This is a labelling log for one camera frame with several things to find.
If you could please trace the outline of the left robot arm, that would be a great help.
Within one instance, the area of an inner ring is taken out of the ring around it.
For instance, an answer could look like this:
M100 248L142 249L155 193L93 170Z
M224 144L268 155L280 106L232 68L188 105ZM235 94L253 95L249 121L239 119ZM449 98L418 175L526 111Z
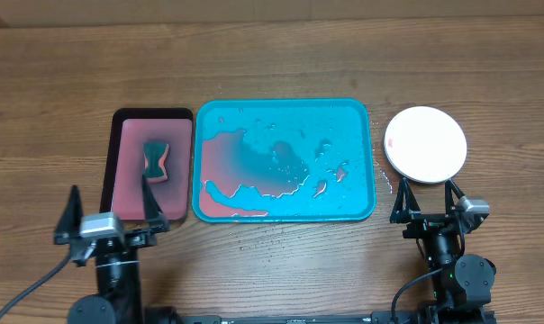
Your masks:
M144 307L138 251L157 245L157 235L169 231L145 176L141 178L144 229L126 229L113 212L85 215L78 188L71 188L65 210L54 231L56 245L69 246L69 260L85 266L95 260L97 293L76 301L68 323L178 324L173 306Z

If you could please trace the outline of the white plate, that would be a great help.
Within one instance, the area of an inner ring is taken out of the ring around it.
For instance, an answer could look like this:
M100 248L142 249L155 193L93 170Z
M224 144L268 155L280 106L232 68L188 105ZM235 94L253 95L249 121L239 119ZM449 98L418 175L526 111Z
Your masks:
M385 155L402 176L422 184L455 176L467 159L467 139L454 118L440 109L414 106L399 112L384 135Z

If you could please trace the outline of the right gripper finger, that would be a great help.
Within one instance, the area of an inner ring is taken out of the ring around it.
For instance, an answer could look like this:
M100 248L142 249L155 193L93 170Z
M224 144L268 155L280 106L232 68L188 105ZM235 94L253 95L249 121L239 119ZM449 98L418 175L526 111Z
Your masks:
M407 178L403 177L398 185L397 196L391 211L389 221L391 223L410 223L421 215L421 209L417 203Z
M452 178L445 182L445 209L447 214L460 213L458 201L464 197L463 191L456 185Z

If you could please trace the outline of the red and green sponge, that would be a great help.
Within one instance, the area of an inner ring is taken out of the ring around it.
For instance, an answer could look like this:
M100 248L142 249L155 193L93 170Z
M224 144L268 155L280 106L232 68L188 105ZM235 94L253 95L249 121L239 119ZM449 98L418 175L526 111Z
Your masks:
M143 144L143 175L150 183L161 183L168 180L165 166L168 152L169 145L166 142L151 141Z

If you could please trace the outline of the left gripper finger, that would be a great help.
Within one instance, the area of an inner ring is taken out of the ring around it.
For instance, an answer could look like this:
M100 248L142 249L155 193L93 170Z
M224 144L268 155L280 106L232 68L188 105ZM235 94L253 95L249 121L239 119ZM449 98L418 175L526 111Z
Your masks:
M79 236L79 229L84 216L80 192L76 185L70 190L67 205L54 230L54 244L69 244L72 239Z
M145 221L154 233L169 231L169 222L157 203L145 175L141 177L142 201Z

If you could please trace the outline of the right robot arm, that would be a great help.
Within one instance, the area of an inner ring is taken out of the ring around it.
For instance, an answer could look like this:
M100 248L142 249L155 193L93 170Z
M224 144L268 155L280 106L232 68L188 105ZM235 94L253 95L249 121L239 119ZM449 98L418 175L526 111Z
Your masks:
M482 256L466 252L466 235L477 230L490 213L488 202L469 197L449 179L444 183L445 211L422 212L406 178L398 185L391 211L392 223L404 224L404 239L416 241L428 272L401 287L391 301L393 323L495 323L491 302L496 266ZM402 315L400 297L416 284L431 281L434 299Z

